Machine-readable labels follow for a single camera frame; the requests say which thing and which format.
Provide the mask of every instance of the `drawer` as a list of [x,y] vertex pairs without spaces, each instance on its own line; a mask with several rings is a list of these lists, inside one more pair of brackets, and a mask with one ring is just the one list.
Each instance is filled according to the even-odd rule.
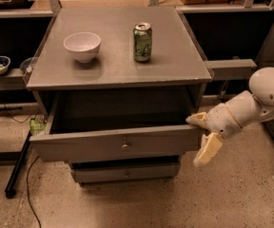
[[127,181],[138,179],[170,178],[178,174],[178,157],[145,158],[125,161],[103,161],[80,164],[71,170],[76,182]]
[[183,155],[204,133],[188,115],[184,86],[62,91],[46,134],[30,142],[44,162]]

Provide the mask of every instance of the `drawer front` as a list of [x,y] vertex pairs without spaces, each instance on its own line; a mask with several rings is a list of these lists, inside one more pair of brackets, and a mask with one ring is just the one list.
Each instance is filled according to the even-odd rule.
[[71,170],[76,182],[127,181],[174,177],[180,169],[179,163],[157,164],[150,166],[131,166],[106,169]]
[[30,142],[44,162],[97,162],[183,155],[198,150],[202,133],[186,124],[32,136]]

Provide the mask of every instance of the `concrete floor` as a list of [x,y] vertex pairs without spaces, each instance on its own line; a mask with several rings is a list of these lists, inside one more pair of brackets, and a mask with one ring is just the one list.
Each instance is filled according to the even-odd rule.
[[[22,121],[32,113],[11,112]],[[29,121],[0,114],[0,151],[19,150]],[[274,141],[254,123],[225,141],[206,167],[195,168],[196,152],[182,158],[175,179],[137,180],[81,187],[62,162],[38,160],[29,173],[29,194],[42,227],[274,227]],[[27,200],[29,150],[13,199],[4,190],[13,166],[0,166],[0,227],[39,227]]]

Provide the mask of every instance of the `soda can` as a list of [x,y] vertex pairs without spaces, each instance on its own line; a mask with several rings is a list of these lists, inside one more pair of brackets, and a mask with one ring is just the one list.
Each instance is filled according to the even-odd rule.
[[150,59],[152,51],[152,28],[149,23],[139,23],[133,30],[134,59],[145,62]]

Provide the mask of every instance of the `green object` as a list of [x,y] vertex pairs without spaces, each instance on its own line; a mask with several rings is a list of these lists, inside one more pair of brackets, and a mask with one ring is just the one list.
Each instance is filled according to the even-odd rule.
[[46,128],[45,123],[40,122],[36,120],[35,118],[31,118],[29,125],[30,125],[30,133],[32,136],[44,134],[44,131]]
[[152,51],[152,28],[149,23],[139,23],[134,31],[134,59],[145,62],[150,59]]

